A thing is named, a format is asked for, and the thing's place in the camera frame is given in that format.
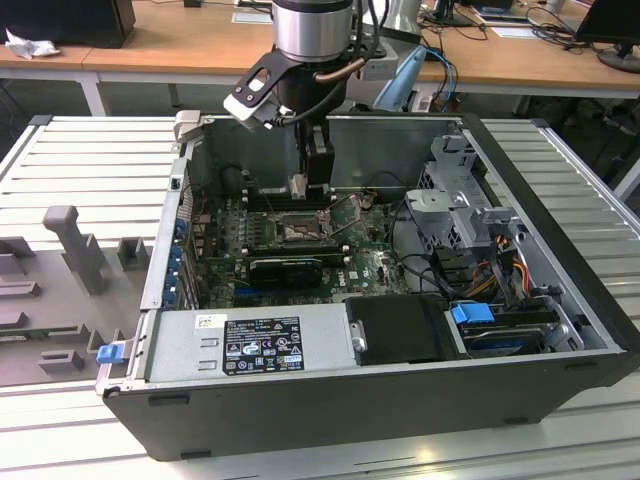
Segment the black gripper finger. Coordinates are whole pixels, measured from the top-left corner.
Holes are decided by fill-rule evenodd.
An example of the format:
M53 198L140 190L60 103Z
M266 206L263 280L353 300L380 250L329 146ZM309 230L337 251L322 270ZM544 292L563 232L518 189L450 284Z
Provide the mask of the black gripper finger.
M328 184L333 171L333 145L327 124L306 124L306 174L310 188Z
M306 128L305 121L301 121L295 126L295 139L296 139L296 147L299 155L299 173L305 175L306 164L307 164L307 152L306 152L307 128Z

